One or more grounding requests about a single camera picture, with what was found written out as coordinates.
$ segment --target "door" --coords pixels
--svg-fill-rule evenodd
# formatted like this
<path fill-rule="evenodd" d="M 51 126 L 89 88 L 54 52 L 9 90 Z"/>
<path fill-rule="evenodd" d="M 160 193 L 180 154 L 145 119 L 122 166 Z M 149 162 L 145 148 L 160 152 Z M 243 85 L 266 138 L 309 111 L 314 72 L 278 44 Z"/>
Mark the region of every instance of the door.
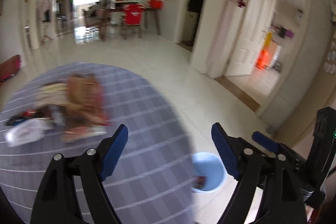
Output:
<path fill-rule="evenodd" d="M 249 0 L 225 76 L 250 75 L 264 44 L 277 0 Z"/>

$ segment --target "open door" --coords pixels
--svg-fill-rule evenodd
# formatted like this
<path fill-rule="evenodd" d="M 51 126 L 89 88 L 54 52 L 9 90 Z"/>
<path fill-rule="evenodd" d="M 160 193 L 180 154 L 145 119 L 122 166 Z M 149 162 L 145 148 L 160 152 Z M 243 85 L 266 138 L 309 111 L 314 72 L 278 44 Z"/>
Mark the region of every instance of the open door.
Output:
<path fill-rule="evenodd" d="M 240 35 L 225 76 L 250 75 L 263 47 L 277 0 L 249 0 Z"/>

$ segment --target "light blue bucket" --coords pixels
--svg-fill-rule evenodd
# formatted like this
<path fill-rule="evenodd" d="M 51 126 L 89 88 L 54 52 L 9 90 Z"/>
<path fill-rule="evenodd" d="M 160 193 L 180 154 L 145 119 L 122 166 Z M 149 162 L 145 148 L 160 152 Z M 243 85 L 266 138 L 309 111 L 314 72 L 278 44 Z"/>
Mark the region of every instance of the light blue bucket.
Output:
<path fill-rule="evenodd" d="M 205 177 L 204 188 L 193 188 L 195 193 L 212 193 L 221 187 L 227 171 L 220 158 L 209 152 L 199 152 L 192 156 L 192 161 L 196 175 Z"/>

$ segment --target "round table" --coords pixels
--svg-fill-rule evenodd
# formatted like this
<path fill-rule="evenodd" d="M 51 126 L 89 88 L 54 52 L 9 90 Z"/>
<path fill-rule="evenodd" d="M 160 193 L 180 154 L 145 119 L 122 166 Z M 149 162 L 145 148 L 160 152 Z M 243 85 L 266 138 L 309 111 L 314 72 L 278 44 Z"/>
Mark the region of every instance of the round table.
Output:
<path fill-rule="evenodd" d="M 41 85 L 77 73 L 94 73 L 104 88 L 104 109 L 111 125 L 107 134 L 61 141 L 61 128 L 34 143 L 8 147 L 4 122 L 33 106 Z M 193 223 L 194 172 L 188 138 L 171 106 L 146 79 L 128 70 L 90 63 L 52 69 L 15 92 L 0 115 L 0 186 L 14 210 L 30 222 L 36 192 L 52 157 L 81 155 L 114 134 L 120 124 L 129 130 L 127 145 L 111 177 L 103 184 L 124 224 Z M 79 205 L 86 222 L 93 223 L 79 177 L 75 177 Z"/>

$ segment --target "metal screw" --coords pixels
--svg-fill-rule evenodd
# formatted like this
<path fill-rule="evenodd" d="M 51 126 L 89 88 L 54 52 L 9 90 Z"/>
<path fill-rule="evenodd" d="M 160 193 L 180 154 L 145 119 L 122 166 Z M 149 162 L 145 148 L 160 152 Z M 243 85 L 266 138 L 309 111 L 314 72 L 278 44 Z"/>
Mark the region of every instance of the metal screw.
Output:
<path fill-rule="evenodd" d="M 93 156 L 96 153 L 96 150 L 94 148 L 90 148 L 89 150 L 86 151 L 86 153 L 89 156 Z"/>
<path fill-rule="evenodd" d="M 286 156 L 283 155 L 283 154 L 279 154 L 278 155 L 278 159 L 281 160 L 281 161 L 285 161 L 286 160 Z"/>
<path fill-rule="evenodd" d="M 62 155 L 61 154 L 56 154 L 54 156 L 54 160 L 60 160 L 62 158 Z"/>
<path fill-rule="evenodd" d="M 253 154 L 253 150 L 251 149 L 251 148 L 245 148 L 244 149 L 244 153 L 246 154 L 246 155 L 252 155 Z"/>

